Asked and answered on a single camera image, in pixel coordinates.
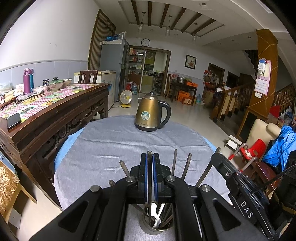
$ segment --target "orange box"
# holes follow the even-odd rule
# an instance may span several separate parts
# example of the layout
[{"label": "orange box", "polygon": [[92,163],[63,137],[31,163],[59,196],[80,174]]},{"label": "orange box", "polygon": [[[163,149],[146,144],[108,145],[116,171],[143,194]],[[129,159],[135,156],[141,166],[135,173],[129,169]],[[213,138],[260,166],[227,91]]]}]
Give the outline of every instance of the orange box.
[{"label": "orange box", "polygon": [[190,96],[190,93],[188,92],[185,92],[185,91],[179,91],[179,94],[178,94],[178,101],[181,101],[183,100],[184,97],[189,97]]},{"label": "orange box", "polygon": [[184,97],[182,100],[183,104],[191,104],[191,102],[192,102],[192,96]]}]

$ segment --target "gray tablecloth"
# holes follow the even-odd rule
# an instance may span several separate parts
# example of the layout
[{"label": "gray tablecloth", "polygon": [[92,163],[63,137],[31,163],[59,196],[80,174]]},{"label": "gray tablecloth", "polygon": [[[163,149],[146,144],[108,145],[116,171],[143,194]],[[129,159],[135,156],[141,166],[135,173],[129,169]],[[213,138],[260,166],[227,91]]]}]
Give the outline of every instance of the gray tablecloth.
[{"label": "gray tablecloth", "polygon": [[[154,132],[144,132],[134,126],[134,116],[109,117],[90,122],[78,136],[54,175],[54,187],[63,209],[71,205],[92,185],[108,187],[125,177],[119,161],[128,169],[140,164],[141,153],[159,153],[160,163],[171,168],[174,149],[178,149],[175,175],[181,177],[187,156],[192,153],[185,178],[195,185],[210,161],[213,151],[196,131],[172,122]],[[228,200],[223,177],[212,167],[204,182]],[[174,229],[159,235],[144,233],[139,225],[139,212],[129,207],[125,240],[175,240]]]}]

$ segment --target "kettle handle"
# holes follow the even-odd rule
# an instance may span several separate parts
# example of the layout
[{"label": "kettle handle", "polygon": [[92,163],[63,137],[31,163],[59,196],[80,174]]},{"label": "kettle handle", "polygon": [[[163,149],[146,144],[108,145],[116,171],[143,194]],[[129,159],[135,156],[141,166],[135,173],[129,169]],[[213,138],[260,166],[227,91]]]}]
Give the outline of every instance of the kettle handle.
[{"label": "kettle handle", "polygon": [[171,110],[169,104],[168,104],[167,102],[165,102],[165,101],[158,100],[158,104],[159,104],[160,110],[162,109],[162,107],[166,108],[166,110],[167,110],[167,116],[166,116],[166,118],[165,118],[164,121],[161,122],[161,123],[159,124],[159,126],[158,126],[158,129],[160,129],[160,128],[162,128],[162,127],[168,122],[168,120],[170,119],[170,115],[171,115],[171,113],[172,113],[172,110]]}]

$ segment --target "small white stool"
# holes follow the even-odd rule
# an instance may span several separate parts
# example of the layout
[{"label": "small white stool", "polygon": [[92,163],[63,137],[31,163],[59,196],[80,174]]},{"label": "small white stool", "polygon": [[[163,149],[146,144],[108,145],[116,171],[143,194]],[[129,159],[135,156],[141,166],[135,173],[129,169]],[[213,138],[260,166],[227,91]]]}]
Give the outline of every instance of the small white stool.
[{"label": "small white stool", "polygon": [[228,138],[229,140],[225,144],[228,148],[230,147],[231,149],[236,150],[242,144],[242,142],[236,139],[233,135],[228,136]]}]

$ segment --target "ceiling beam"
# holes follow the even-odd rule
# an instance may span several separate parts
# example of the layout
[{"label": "ceiling beam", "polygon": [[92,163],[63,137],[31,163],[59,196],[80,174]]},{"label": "ceiling beam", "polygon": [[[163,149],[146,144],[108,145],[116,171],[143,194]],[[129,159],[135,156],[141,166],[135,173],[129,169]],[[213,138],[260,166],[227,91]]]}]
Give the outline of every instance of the ceiling beam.
[{"label": "ceiling beam", "polygon": [[131,5],[133,6],[133,12],[135,13],[137,24],[140,25],[140,20],[139,20],[139,14],[138,14],[136,1],[131,1]]},{"label": "ceiling beam", "polygon": [[195,20],[197,20],[202,14],[197,12],[186,24],[185,26],[181,29],[181,33],[183,33]]},{"label": "ceiling beam", "polygon": [[184,8],[184,7],[180,10],[179,14],[175,18],[175,21],[173,22],[172,26],[170,27],[171,29],[174,29],[174,27],[176,26],[176,24],[179,21],[179,19],[182,17],[182,15],[185,12],[185,10],[186,10],[186,8]]},{"label": "ceiling beam", "polygon": [[163,16],[161,17],[161,21],[160,21],[160,25],[159,25],[159,27],[160,28],[162,28],[163,27],[163,22],[164,22],[164,20],[165,20],[165,16],[166,16],[166,14],[167,14],[167,12],[168,12],[168,7],[169,7],[170,5],[169,4],[165,4],[165,8],[164,8],[164,10],[163,10]]},{"label": "ceiling beam", "polygon": [[215,19],[209,19],[208,21],[206,21],[205,23],[203,23],[202,25],[200,25],[198,28],[196,28],[194,31],[191,32],[191,35],[196,34],[197,32],[201,31],[202,29],[204,29],[206,26],[210,25],[211,23],[215,22]]},{"label": "ceiling beam", "polygon": [[148,26],[151,26],[152,2],[148,2]]}]

